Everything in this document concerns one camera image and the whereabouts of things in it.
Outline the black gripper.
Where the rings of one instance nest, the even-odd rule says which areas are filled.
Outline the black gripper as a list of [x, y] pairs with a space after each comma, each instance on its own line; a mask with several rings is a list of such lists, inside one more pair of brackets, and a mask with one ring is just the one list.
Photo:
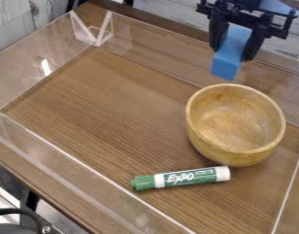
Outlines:
[[229, 26], [245, 28], [249, 34], [242, 60], [250, 61], [266, 38], [289, 36], [299, 11], [280, 0], [199, 0], [197, 12], [209, 19], [209, 43], [218, 50], [227, 36]]

